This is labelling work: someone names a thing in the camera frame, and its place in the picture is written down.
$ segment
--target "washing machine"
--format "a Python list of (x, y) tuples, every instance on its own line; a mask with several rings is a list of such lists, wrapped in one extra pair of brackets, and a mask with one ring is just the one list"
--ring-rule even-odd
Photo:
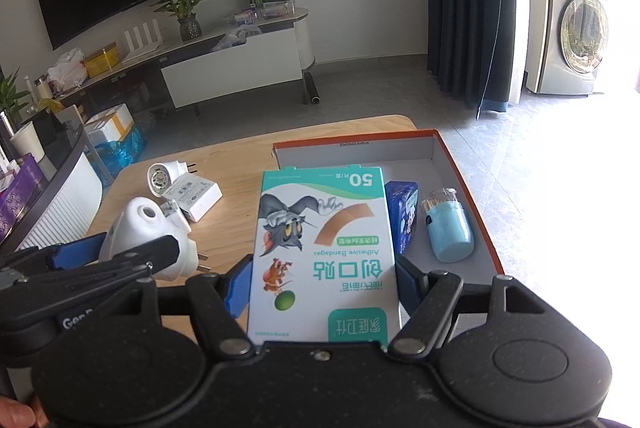
[(531, 0), (527, 88), (591, 94), (608, 39), (606, 0)]

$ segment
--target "green ball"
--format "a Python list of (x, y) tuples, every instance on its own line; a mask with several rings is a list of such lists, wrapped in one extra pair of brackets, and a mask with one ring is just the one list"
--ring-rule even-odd
[(276, 309), (279, 311), (286, 311), (291, 309), (293, 302), (296, 301), (296, 295), (293, 291), (283, 291), (276, 296)]

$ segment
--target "washing machine door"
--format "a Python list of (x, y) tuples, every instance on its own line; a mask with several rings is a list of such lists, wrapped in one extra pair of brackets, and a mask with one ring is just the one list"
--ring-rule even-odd
[(609, 41), (609, 22), (599, 0), (571, 0), (560, 24), (560, 50), (578, 74), (598, 68)]

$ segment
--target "white plastic bag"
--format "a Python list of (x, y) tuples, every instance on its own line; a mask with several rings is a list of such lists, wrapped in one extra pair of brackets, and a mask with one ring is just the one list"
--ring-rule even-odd
[(242, 45), (246, 43), (246, 39), (249, 36), (257, 36), (262, 34), (262, 31), (257, 25), (241, 25), (237, 29), (233, 29), (225, 34), (218, 44), (213, 47), (211, 52), (221, 51), (222, 49), (229, 49), (236, 45)]
[(87, 74), (82, 60), (84, 54), (76, 47), (60, 56), (56, 64), (47, 71), (59, 92), (73, 90), (85, 81)]

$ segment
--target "baseboard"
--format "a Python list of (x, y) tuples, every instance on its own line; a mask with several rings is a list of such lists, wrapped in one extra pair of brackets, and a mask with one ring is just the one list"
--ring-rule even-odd
[(427, 66), (426, 54), (405, 54), (397, 56), (369, 56), (366, 58), (351, 58), (333, 62), (316, 63), (311, 69), (314, 76), (337, 74), (338, 72), (356, 71), (362, 69), (376, 69), (385, 67), (424, 67)]

